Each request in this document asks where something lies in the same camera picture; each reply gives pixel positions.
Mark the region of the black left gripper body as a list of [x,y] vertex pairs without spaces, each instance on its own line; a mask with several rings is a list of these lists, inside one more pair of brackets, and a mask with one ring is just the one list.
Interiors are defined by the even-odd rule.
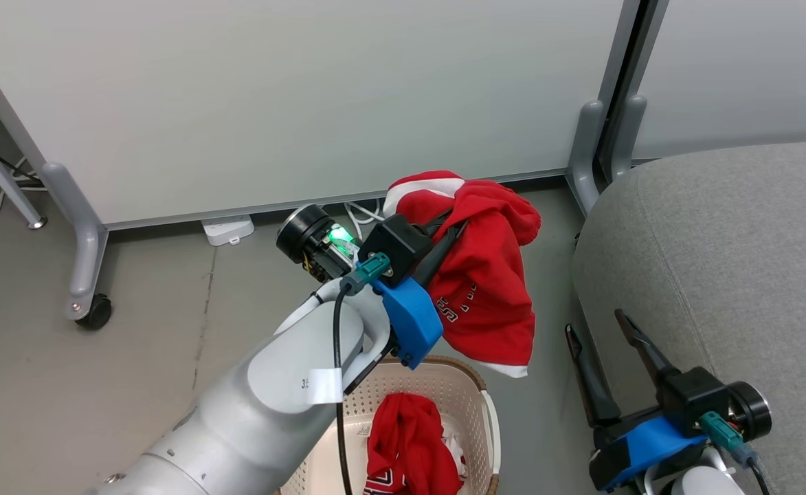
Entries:
[[277,249],[325,283],[355,268],[359,241],[315,204],[299,207],[277,232]]

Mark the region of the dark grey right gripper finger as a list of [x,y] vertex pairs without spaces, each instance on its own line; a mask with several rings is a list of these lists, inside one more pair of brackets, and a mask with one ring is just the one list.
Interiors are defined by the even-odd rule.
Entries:
[[614,317],[623,330],[626,341],[639,354],[645,369],[655,386],[661,386],[669,377],[677,376],[680,370],[673,366],[670,361],[660,351],[658,346],[648,338],[638,325],[622,309],[614,310]]
[[609,390],[591,336],[588,332],[580,332],[572,324],[567,324],[566,341],[588,425],[614,425],[620,419],[620,408]]

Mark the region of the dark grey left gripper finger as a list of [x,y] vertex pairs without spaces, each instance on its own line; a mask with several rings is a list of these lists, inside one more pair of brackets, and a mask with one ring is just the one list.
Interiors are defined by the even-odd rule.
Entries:
[[428,288],[449,256],[450,251],[466,230],[468,223],[469,220],[465,220],[449,226],[446,232],[435,242],[431,250],[421,259],[418,266],[415,267],[411,278],[422,287]]
[[440,231],[440,229],[443,227],[443,223],[446,222],[447,219],[449,218],[451,212],[452,210],[445,210],[443,211],[443,213],[440,213],[440,215],[438,215],[437,217],[434,217],[434,219],[431,219],[428,222],[423,223],[422,232],[424,232],[425,235],[434,238],[434,236],[437,235],[437,232]]

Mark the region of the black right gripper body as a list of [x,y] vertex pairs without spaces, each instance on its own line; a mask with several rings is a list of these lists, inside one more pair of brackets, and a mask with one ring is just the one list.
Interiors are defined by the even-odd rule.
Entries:
[[614,492],[742,492],[737,471],[750,471],[761,492],[770,491],[751,442],[772,429],[768,403],[746,382],[726,387],[725,413],[702,415],[691,432],[673,425],[671,410],[656,404],[620,416],[614,425],[592,427],[595,449],[589,460],[594,488]]

